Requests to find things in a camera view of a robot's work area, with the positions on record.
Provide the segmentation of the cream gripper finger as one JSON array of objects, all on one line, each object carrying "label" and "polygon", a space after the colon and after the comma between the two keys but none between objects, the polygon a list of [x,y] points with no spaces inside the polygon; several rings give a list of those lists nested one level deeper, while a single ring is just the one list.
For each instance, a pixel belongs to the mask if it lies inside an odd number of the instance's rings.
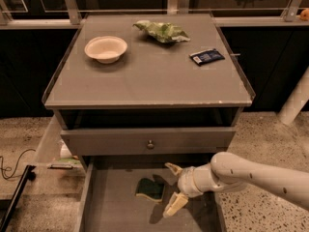
[{"label": "cream gripper finger", "polygon": [[177,211],[183,208],[188,202],[188,197],[183,193],[174,192],[164,209],[163,216],[165,218],[172,217]]},{"label": "cream gripper finger", "polygon": [[174,163],[166,162],[165,166],[171,170],[174,176],[179,177],[183,172],[183,169],[180,166],[175,165]]}]

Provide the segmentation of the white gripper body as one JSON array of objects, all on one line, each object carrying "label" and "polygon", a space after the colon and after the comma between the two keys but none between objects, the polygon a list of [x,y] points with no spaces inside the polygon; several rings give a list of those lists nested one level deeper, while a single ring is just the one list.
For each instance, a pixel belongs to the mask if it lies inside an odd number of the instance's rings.
[{"label": "white gripper body", "polygon": [[198,167],[187,167],[182,170],[178,178],[178,188],[188,198],[203,195],[212,190],[213,178],[208,164]]}]

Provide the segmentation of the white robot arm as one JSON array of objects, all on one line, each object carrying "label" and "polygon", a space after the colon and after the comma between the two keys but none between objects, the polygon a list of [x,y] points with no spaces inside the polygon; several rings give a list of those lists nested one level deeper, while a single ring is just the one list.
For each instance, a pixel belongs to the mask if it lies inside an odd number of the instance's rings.
[{"label": "white robot arm", "polygon": [[180,190],[172,194],[165,207],[165,218],[173,216],[190,198],[208,191],[237,191],[245,184],[264,189],[309,210],[308,172],[261,164],[228,152],[217,153],[210,163],[198,167],[181,168],[170,162],[165,165],[178,177]]}]

